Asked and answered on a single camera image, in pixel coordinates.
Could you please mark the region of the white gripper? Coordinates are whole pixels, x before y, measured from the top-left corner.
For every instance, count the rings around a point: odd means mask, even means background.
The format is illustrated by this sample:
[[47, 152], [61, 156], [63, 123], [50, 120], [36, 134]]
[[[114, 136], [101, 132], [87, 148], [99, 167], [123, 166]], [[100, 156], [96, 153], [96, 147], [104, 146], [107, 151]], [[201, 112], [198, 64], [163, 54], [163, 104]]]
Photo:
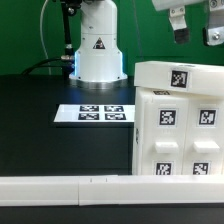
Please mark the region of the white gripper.
[[207, 4], [208, 21], [205, 40], [209, 46], [224, 43], [224, 0], [152, 0], [157, 11], [169, 10], [169, 21], [174, 33], [174, 41], [184, 44], [189, 41], [190, 32], [185, 21], [185, 7], [198, 3]]

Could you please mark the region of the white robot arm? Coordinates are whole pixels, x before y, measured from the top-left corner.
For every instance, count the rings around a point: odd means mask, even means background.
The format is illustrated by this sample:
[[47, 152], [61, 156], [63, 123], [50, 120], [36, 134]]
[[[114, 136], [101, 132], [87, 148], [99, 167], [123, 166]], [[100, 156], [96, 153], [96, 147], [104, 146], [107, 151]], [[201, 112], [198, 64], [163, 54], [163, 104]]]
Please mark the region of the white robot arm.
[[[208, 7], [205, 41], [210, 46], [224, 43], [224, 0], [151, 0], [156, 11], [168, 11], [177, 44], [187, 43], [190, 31], [185, 7], [204, 2]], [[83, 0], [81, 44], [73, 53], [72, 84], [91, 89], [109, 89], [127, 83], [123, 54], [117, 46], [117, 6], [113, 0]]]

